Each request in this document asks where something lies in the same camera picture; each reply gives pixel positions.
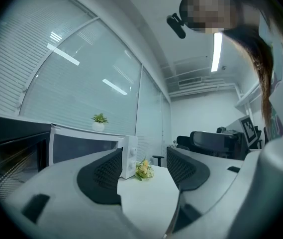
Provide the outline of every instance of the white pot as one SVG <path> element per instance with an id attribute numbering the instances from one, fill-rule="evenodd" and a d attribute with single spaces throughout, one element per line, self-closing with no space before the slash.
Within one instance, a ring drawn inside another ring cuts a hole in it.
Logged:
<path id="1" fill-rule="evenodd" d="M 105 125 L 103 123 L 93 122 L 92 128 L 94 131 L 103 132 L 105 129 Z"/>

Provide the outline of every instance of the glass wall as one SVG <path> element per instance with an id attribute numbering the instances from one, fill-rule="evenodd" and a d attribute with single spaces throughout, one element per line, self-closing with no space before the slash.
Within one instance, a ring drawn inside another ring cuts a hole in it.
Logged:
<path id="1" fill-rule="evenodd" d="M 137 160 L 157 159 L 162 155 L 162 106 L 161 91 L 148 73 L 143 70 L 137 114 L 136 136 L 138 137 Z"/>
<path id="2" fill-rule="evenodd" d="M 0 19 L 0 113 L 89 131 L 103 113 L 104 133 L 138 136 L 142 160 L 165 155 L 168 109 L 129 48 L 77 1 L 15 0 Z"/>
<path id="3" fill-rule="evenodd" d="M 171 109 L 168 100 L 162 95 L 162 166 L 167 167 L 167 147 L 172 144 Z"/>
<path id="4" fill-rule="evenodd" d="M 14 114 L 41 60 L 94 15 L 74 0 L 15 0 L 0 19 L 0 112 Z"/>
<path id="5" fill-rule="evenodd" d="M 103 113 L 109 122 L 104 132 L 134 135 L 140 73 L 129 49 L 103 22 L 94 21 L 44 62 L 20 115 L 92 130 L 92 117 Z"/>

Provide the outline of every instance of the yellow flower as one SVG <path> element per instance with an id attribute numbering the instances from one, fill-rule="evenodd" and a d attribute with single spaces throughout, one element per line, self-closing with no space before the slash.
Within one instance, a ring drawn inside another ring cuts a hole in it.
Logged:
<path id="1" fill-rule="evenodd" d="M 141 172 L 143 172 L 143 173 L 147 173 L 147 167 L 144 166 L 144 165 L 140 167 L 140 170 L 141 170 Z"/>

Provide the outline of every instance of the fluorescent light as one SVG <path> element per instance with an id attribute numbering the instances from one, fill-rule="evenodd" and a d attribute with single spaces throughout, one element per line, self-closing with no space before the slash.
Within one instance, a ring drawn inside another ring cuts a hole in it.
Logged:
<path id="1" fill-rule="evenodd" d="M 58 34 L 51 32 L 51 38 L 57 42 L 59 42 L 60 40 L 62 40 L 62 37 L 59 36 Z"/>
<path id="2" fill-rule="evenodd" d="M 51 32 L 51 36 L 54 36 L 54 37 L 56 37 L 57 39 L 62 40 L 62 37 L 59 36 L 58 34 L 54 33 L 54 32 Z"/>
<path id="3" fill-rule="evenodd" d="M 58 40 L 56 37 L 54 37 L 54 36 L 52 36 L 52 35 L 51 35 L 51 38 L 52 38 L 53 40 L 57 41 L 57 42 L 60 41 L 60 40 Z"/>
<path id="4" fill-rule="evenodd" d="M 126 92 L 124 92 L 122 89 L 120 89 L 115 84 L 111 83 L 110 81 L 103 79 L 102 82 L 106 83 L 108 86 L 111 86 L 114 90 L 117 90 L 119 93 L 123 94 L 124 96 L 127 95 Z"/>
<path id="5" fill-rule="evenodd" d="M 214 52 L 213 52 L 211 72 L 217 71 L 217 68 L 220 62 L 221 48 L 222 48 L 222 34 L 215 33 L 214 34 Z"/>
<path id="6" fill-rule="evenodd" d="M 72 62 L 75 65 L 79 65 L 80 62 L 78 60 L 76 60 L 75 58 L 71 57 L 70 55 L 66 54 L 64 51 L 61 51 L 60 49 L 56 48 L 55 46 L 53 46 L 52 44 L 47 44 L 47 48 L 49 48 L 50 50 L 53 50 L 53 52 L 55 52 L 56 54 L 62 56 L 63 58 L 67 59 L 68 61 Z"/>

